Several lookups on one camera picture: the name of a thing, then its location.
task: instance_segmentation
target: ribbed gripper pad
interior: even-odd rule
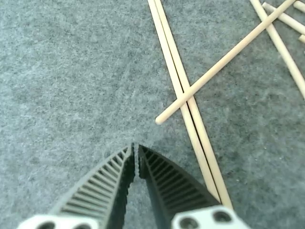
[[[159,229],[169,229],[176,213],[219,205],[205,186],[144,146],[139,146],[139,171],[146,180]]]
[[[101,229],[122,228],[128,187],[133,178],[134,153],[130,145],[86,174],[50,214],[94,218]]]

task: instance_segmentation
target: carpet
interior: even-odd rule
[[[249,1],[163,6],[191,84],[260,22]],[[274,25],[305,74],[299,34]],[[195,98],[236,213],[253,228],[302,228],[305,102],[266,31]],[[154,122],[174,100],[147,1],[0,0],[1,228],[47,213],[130,142],[203,183],[181,112]],[[129,193],[124,228],[155,228],[145,182]]]

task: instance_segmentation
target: wooden dowel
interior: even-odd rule
[[[250,0],[252,3],[258,17],[263,21],[267,17],[267,13],[263,9],[259,0]],[[305,80],[298,69],[295,61],[293,60],[292,56],[290,55],[288,49],[286,48],[284,42],[282,41],[280,35],[276,31],[273,24],[271,24],[267,29],[267,32],[273,41],[275,47],[277,48],[278,52],[281,54],[284,62],[286,63],[292,78],[294,79],[297,87],[299,88],[302,96],[305,99]]]
[[[221,58],[210,70],[208,70],[199,80],[197,80],[187,91],[179,96],[168,108],[166,108],[157,118],[156,123],[161,124],[168,119],[176,110],[186,103],[203,85],[215,76],[226,66],[238,53],[240,53],[251,41],[253,41],[264,29],[266,29],[281,13],[283,13],[295,0],[285,0],[272,14],[243,38],[234,48],[232,48],[223,58]]]
[[[172,58],[173,58],[173,62],[175,65],[175,68],[177,70],[178,73],[178,77],[179,79],[176,79],[177,81],[180,80],[181,82],[181,86],[183,88],[183,90],[187,90],[190,88],[190,83],[187,79],[177,46],[175,44],[175,40],[173,38],[172,32],[171,32],[171,28],[168,24],[162,3],[160,0],[154,0],[155,4],[157,6],[157,10],[159,13],[159,17],[163,26],[163,31],[165,33],[165,37],[168,43],[168,46],[170,48],[170,52],[172,54]],[[190,111],[191,111],[191,115],[193,117],[193,121],[195,124],[195,127],[197,129],[197,133],[199,136],[199,139],[201,141],[201,144],[203,146],[203,151],[205,154],[205,157],[207,159],[207,162],[209,164],[212,176],[214,178],[214,182],[216,184],[216,188],[218,190],[218,194],[219,194],[219,198],[220,198],[220,202],[230,208],[233,209],[231,200],[230,200],[230,196],[228,194],[228,191],[226,189],[225,183],[224,183],[224,179],[223,176],[221,174],[221,171],[219,169],[211,142],[209,140],[208,134],[206,132],[206,129],[204,127],[203,124],[203,120],[201,118],[198,106],[196,104],[195,98],[192,96],[188,101],[187,101]]]
[[[266,2],[263,3],[263,7],[268,12],[274,12],[276,10],[275,7]],[[300,34],[305,34],[305,26],[289,15],[282,13],[278,16],[278,19],[298,31]]]
[[[305,44],[305,35],[301,35],[299,37],[299,41],[303,42]]]
[[[303,13],[305,13],[305,4],[302,3],[301,1],[296,1],[296,2],[294,3],[294,7],[295,7],[296,9],[298,9],[299,11],[302,11]]]
[[[149,4],[149,7],[150,7],[150,10],[152,13],[152,19],[153,19],[154,25],[157,30],[160,45],[161,45],[163,55],[165,58],[165,62],[166,62],[166,65],[167,65],[167,68],[168,68],[168,71],[169,71],[169,74],[171,77],[171,81],[173,83],[173,87],[174,87],[176,96],[177,96],[177,98],[179,98],[183,94],[183,91],[182,91],[182,88],[181,88],[181,85],[180,85],[180,82],[178,79],[177,71],[176,71],[176,68],[175,68],[175,65],[174,65],[174,62],[172,59],[170,49],[167,44],[167,40],[166,40],[164,31],[163,31],[163,27],[162,27],[161,20],[160,20],[159,14],[158,14],[158,10],[157,10],[154,0],[148,0],[148,4]],[[203,149],[201,147],[198,135],[196,133],[196,129],[193,124],[192,117],[191,117],[190,111],[187,107],[187,104],[184,104],[181,107],[181,113],[182,113],[182,116],[184,119],[186,130],[189,134],[193,149],[195,151],[197,161],[198,161],[199,167],[201,169],[201,173],[203,175],[205,184],[207,186],[207,189],[218,201],[220,201],[211,171],[210,171],[208,163],[206,161],[206,158],[205,158]]]

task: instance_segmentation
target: screw hole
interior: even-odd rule
[[[195,219],[186,217],[180,220],[180,227],[182,229],[196,229],[199,228],[199,225]]]
[[[91,229],[91,227],[88,224],[81,224],[76,226],[74,229]]]
[[[232,219],[230,215],[225,213],[224,211],[217,211],[213,214],[213,217],[216,222],[230,222]]]
[[[45,222],[37,227],[37,229],[54,229],[54,228],[55,228],[55,223],[50,222],[50,221]]]

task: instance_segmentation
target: chopstick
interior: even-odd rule
[[[160,21],[163,27],[163,32],[165,34],[171,55],[172,55],[172,59],[178,74],[178,78],[176,78],[177,81],[180,81],[181,86],[183,88],[183,90],[188,90],[190,88],[190,83],[187,79],[179,52],[177,50],[177,46],[175,44],[172,32],[171,32],[171,28],[168,24],[161,0],[154,0],[157,10],[158,10],[158,14],[160,17]],[[219,194],[219,198],[220,198],[220,202],[225,205],[228,208],[233,209],[228,191],[226,189],[225,183],[224,183],[224,179],[223,176],[221,174],[221,171],[219,169],[211,142],[209,140],[209,137],[207,135],[206,129],[204,127],[203,124],[203,120],[202,117],[200,115],[198,106],[196,104],[195,98],[192,96],[188,101],[187,104],[190,108],[191,111],[191,115],[193,117],[193,121],[195,124],[195,127],[197,129],[197,133],[199,136],[199,139],[201,141],[203,150],[204,150],[204,154],[205,157],[207,159],[207,163],[210,167],[214,182],[216,184],[216,188],[218,190],[218,194]]]
[[[285,0],[272,14],[254,28],[235,47],[233,47],[223,58],[221,58],[211,69],[200,77],[188,90],[184,91],[169,107],[167,107],[158,117],[156,123],[162,124],[176,110],[186,103],[201,87],[212,79],[222,68],[224,68],[237,54],[239,54],[251,41],[253,41],[263,30],[265,30],[279,15],[281,15],[295,0]]]
[[[176,71],[176,68],[175,68],[175,65],[174,65],[174,62],[172,59],[171,51],[167,44],[167,40],[165,37],[165,33],[163,31],[159,13],[158,13],[154,0],[148,0],[148,3],[149,3],[149,7],[150,7],[150,10],[152,13],[152,19],[153,19],[153,22],[154,22],[156,30],[157,30],[157,34],[159,37],[159,41],[160,41],[160,45],[161,45],[161,48],[163,51],[165,62],[166,62],[166,65],[167,65],[167,68],[168,68],[168,71],[170,74],[170,78],[173,83],[174,91],[176,93],[177,98],[179,98],[183,94],[183,90],[182,90],[180,82],[179,82],[177,71]],[[192,121],[192,117],[191,117],[187,104],[184,104],[181,107],[181,113],[182,113],[182,116],[184,119],[186,130],[188,132],[193,149],[195,151],[195,155],[197,157],[197,161],[198,161],[201,173],[203,175],[205,184],[207,186],[207,189],[218,201],[220,201],[214,179],[212,177],[205,154],[203,152],[198,135],[196,133],[196,129],[195,129],[194,123]]]

